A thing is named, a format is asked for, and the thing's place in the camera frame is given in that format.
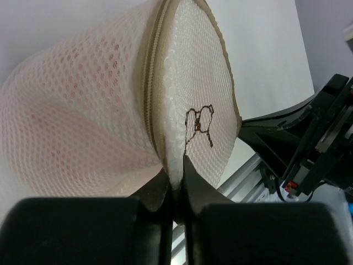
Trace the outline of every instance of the zipper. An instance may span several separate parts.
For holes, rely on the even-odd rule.
[[[152,120],[153,117],[153,104],[157,104],[158,106],[158,113],[161,112],[160,110],[160,92],[156,91],[156,89],[160,89],[158,87],[153,87],[154,81],[154,72],[155,72],[155,64],[156,64],[156,56],[158,52],[158,44],[159,44],[159,37],[162,32],[162,25],[165,19],[165,15],[167,13],[169,3],[172,0],[163,0],[159,7],[159,11],[157,14],[156,21],[154,22],[153,30],[151,37],[148,42],[148,48],[145,56],[145,61],[143,65],[143,76],[142,79],[143,87],[142,87],[142,109],[145,121],[145,127],[147,131],[147,135],[149,140],[151,141],[155,151],[158,154],[158,148],[155,140],[155,135],[153,131],[153,122],[158,123],[158,120]]]

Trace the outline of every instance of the red component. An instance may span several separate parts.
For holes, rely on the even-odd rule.
[[[285,190],[286,190],[286,192],[290,193],[291,189],[297,189],[297,188],[298,188],[298,184],[297,183],[295,183],[293,181],[289,181],[287,186],[286,186],[286,188],[285,188]]]

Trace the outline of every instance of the mesh laundry bag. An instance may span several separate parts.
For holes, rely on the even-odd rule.
[[[150,0],[22,62],[0,93],[0,213],[31,195],[130,195],[182,157],[213,186],[240,128],[203,0]]]

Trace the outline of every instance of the white wall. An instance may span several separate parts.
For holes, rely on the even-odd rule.
[[[316,89],[335,74],[353,76],[353,53],[343,30],[353,20],[352,0],[296,0],[310,71]]]

